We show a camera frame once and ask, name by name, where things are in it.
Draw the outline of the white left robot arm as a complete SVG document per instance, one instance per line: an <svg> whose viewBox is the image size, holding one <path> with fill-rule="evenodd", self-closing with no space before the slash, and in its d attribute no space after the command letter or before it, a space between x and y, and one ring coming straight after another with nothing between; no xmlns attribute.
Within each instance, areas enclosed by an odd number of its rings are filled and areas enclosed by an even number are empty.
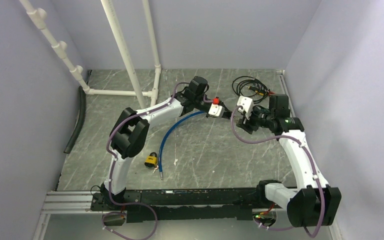
<svg viewBox="0 0 384 240"><path fill-rule="evenodd" d="M104 204L111 210L124 203L128 171L133 158L145 146L149 130L194 110L213 118L230 119L232 112L219 98L208 99L208 81L195 76L183 82L182 90L174 89L171 96L154 106L133 110L125 108L109 135L106 150L111 154L108 176L101 185Z"/></svg>

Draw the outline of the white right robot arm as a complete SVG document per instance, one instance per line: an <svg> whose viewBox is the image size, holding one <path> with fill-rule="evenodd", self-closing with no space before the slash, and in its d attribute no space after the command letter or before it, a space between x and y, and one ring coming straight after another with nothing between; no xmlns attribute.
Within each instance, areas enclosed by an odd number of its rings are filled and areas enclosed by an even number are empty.
<svg viewBox="0 0 384 240"><path fill-rule="evenodd" d="M259 128L266 128L273 133L266 140L279 142L295 176L296 190L278 180L261 180L256 187L256 203L262 208L274 203L286 210L295 228L314 227L317 233L320 227L332 225L342 194L338 187L330 186L318 168L307 144L304 126L291 114L289 97L273 94L265 108L255 105L250 97L240 96L233 113L241 114L237 124L231 124L233 131L239 127L252 134Z"/></svg>

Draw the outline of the blue cable lock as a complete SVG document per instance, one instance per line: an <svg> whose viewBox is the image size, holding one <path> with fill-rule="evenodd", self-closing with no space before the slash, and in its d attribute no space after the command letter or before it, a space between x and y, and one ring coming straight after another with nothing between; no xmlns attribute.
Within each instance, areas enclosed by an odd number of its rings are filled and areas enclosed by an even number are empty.
<svg viewBox="0 0 384 240"><path fill-rule="evenodd" d="M228 168L240 142L230 121L194 112L177 117L153 131L149 150L156 153L155 172L165 185L202 187L213 171Z"/></svg>

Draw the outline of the yellow padlock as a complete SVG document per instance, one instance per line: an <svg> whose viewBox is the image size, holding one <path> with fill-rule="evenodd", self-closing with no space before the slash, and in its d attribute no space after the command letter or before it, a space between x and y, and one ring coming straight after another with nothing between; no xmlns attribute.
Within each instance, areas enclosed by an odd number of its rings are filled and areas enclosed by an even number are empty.
<svg viewBox="0 0 384 240"><path fill-rule="evenodd" d="M151 152L144 161L144 165L148 169L157 169L159 167L158 154Z"/></svg>

